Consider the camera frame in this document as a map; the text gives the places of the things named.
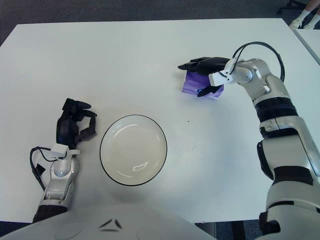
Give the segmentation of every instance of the floor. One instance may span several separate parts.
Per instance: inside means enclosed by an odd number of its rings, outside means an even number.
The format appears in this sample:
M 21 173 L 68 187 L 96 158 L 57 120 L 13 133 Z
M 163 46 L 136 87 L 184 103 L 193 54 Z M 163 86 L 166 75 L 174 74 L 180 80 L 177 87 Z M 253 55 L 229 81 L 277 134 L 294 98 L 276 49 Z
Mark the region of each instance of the floor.
M 280 17 L 290 24 L 301 11 L 284 10 L 278 15 L 278 9 L 287 2 L 288 0 L 0 0 L 0 45 L 17 24 Z M 25 225 L 0 222 L 0 237 Z M 247 220 L 243 225 L 247 240 L 261 235 L 258 220 Z M 199 227 L 210 233 L 214 229 L 219 240 L 233 239 L 231 222 L 203 226 L 199 224 Z

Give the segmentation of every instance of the purple package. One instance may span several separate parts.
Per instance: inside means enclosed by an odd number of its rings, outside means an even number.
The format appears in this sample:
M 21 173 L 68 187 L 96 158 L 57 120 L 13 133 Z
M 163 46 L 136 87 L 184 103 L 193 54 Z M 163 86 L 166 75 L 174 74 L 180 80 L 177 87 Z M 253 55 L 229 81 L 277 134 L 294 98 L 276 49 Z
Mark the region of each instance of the purple package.
M 186 94 L 198 95 L 198 93 L 210 85 L 208 76 L 201 75 L 197 72 L 186 72 L 185 81 L 182 86 L 182 92 Z M 224 91 L 224 86 L 220 87 L 215 93 L 210 92 L 204 97 L 211 99 L 218 99 L 218 97 Z

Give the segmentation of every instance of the person's foot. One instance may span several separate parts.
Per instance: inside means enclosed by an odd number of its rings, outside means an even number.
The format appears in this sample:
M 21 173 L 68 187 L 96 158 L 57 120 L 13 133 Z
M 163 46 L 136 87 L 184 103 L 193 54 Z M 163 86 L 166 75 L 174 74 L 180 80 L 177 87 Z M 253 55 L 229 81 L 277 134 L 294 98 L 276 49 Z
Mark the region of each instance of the person's foot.
M 310 25 L 310 23 L 303 27 L 303 29 L 314 29 L 314 28 L 315 26 Z
M 299 27 L 301 27 L 302 21 L 303 21 L 303 19 L 296 18 L 295 20 L 292 21 L 292 23 L 289 25 L 289 27 L 291 28 L 291 30 L 298 29 Z

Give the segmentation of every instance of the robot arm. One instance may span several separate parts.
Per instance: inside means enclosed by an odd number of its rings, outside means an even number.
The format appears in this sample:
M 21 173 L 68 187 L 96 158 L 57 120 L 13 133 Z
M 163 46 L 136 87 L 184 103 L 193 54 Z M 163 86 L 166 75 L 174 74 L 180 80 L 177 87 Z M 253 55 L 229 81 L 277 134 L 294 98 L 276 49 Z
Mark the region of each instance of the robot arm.
M 189 70 L 188 63 L 179 68 Z M 284 68 L 281 78 L 257 58 L 234 57 L 223 70 L 209 73 L 212 86 L 238 83 L 244 87 L 260 120 L 264 139 L 257 144 L 258 156 L 262 171 L 273 180 L 266 212 L 259 217 L 264 235 L 260 239 L 314 239 L 320 223 L 320 153 L 291 102 L 283 82 Z
M 96 135 L 97 115 L 86 110 L 89 108 L 89 104 L 70 98 L 67 98 L 63 105 L 63 113 L 56 125 L 56 144 L 50 150 L 53 162 L 50 168 L 50 182 L 44 189 L 33 223 L 65 213 L 70 207 L 75 187 L 74 179 L 79 169 L 76 155 L 79 155 L 80 151 L 76 149 L 76 145 Z M 79 133 L 77 122 L 84 117 L 90 118 L 89 127 Z

